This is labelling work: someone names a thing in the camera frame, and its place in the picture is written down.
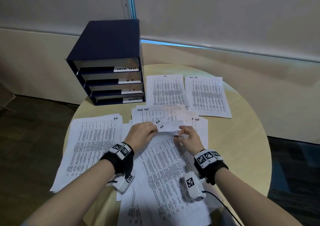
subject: round table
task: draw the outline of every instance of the round table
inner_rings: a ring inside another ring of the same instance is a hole
[[[185,76],[211,76],[204,71],[171,64],[154,64],[144,67],[144,79],[147,75],[182,74]],[[209,148],[218,151],[225,163],[241,180],[267,196],[271,182],[271,152],[265,131],[257,115],[246,100],[225,82],[223,88],[231,110],[232,119],[220,117],[205,117],[208,120]],[[144,103],[127,103],[107,106],[94,106],[86,98],[72,119],[95,117],[119,113],[123,123],[131,119],[131,109]],[[63,151],[66,148],[69,129],[66,133]],[[106,187],[93,206],[84,216],[87,225],[116,225],[120,202],[116,202],[116,191]],[[235,215],[230,204],[223,197],[224,203]]]

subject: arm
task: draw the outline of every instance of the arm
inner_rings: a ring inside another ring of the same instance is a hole
[[[186,147],[195,156],[204,149],[197,132],[190,126],[180,126],[178,135],[188,134],[189,138],[175,137],[176,143]],[[298,226],[301,224],[277,204],[254,190],[244,181],[236,177],[226,168],[219,169],[215,174],[215,182],[228,200],[241,221],[246,226]]]
[[[157,132],[152,122],[138,123],[131,127],[124,142],[137,152]],[[30,226],[78,224],[113,176],[111,162],[106,159],[98,161],[46,201],[25,223]]]

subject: black wrist strap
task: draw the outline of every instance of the black wrist strap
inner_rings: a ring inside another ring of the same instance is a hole
[[[228,168],[223,163],[223,158],[215,150],[202,150],[194,156],[194,166],[199,172],[200,178],[207,178],[207,183],[215,184],[214,176],[221,168]]]
[[[115,174],[125,173],[124,177],[127,179],[134,166],[133,156],[134,151],[129,144],[117,143],[107,150],[100,160],[109,160],[115,169]]]

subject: dark carpet floor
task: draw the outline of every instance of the dark carpet floor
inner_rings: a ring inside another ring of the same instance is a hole
[[[17,96],[0,111],[0,225],[20,225],[52,193],[78,105]],[[320,225],[320,146],[269,137],[268,197],[303,225]]]

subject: dark blue file organizer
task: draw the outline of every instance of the dark blue file organizer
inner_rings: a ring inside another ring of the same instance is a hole
[[[90,21],[66,61],[94,105],[146,101],[139,20]]]

